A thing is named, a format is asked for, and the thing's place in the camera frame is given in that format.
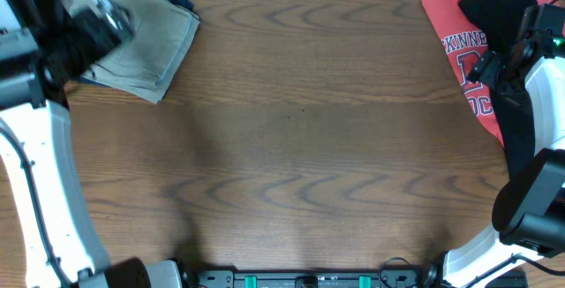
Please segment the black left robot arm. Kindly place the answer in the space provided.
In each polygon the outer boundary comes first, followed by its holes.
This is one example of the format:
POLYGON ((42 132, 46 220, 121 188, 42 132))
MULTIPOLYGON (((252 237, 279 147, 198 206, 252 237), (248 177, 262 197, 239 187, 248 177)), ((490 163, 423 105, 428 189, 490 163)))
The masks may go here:
POLYGON ((186 287, 180 261, 114 263, 89 216, 64 87, 133 37, 113 0, 1 0, 1 157, 19 214, 29 287, 186 287))

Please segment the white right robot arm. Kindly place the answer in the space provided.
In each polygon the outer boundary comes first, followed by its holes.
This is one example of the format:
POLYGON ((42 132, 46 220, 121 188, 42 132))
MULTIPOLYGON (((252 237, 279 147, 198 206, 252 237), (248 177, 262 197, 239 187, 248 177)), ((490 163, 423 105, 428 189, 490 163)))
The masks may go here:
POLYGON ((498 98, 509 180, 490 224, 436 257, 421 287, 487 287, 564 252, 564 10, 532 4, 501 16, 510 35, 472 65, 467 79, 498 98))

